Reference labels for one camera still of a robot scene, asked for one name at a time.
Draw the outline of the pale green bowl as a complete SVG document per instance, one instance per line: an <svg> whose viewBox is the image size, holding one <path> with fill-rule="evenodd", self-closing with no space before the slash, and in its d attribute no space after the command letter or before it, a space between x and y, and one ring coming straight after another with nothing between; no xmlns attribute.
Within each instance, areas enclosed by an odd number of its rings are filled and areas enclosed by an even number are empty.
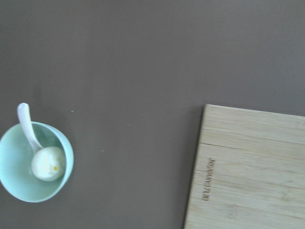
<svg viewBox="0 0 305 229"><path fill-rule="evenodd" d="M42 181L31 170L34 152L20 124L10 127L0 139L0 181L15 198L38 203L55 196L69 180L74 164L74 153L68 138L57 128L32 122L34 133L43 147L56 146L64 150L66 169L54 181Z"/></svg>

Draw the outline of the bamboo cutting board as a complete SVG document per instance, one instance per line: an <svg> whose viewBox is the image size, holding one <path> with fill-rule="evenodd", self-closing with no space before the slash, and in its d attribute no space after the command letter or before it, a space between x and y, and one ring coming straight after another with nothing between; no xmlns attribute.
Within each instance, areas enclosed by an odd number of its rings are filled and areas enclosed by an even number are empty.
<svg viewBox="0 0 305 229"><path fill-rule="evenodd" d="M304 226L305 118L207 104L184 227Z"/></svg>

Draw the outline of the white ceramic spoon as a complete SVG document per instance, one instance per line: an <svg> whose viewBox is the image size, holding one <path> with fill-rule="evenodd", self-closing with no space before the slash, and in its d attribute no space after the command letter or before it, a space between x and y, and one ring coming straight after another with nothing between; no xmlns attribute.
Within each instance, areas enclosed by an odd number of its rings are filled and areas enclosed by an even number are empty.
<svg viewBox="0 0 305 229"><path fill-rule="evenodd" d="M27 138L34 154L42 149L31 123L30 108L27 103L20 103L17 107L17 116L22 130Z"/></svg>

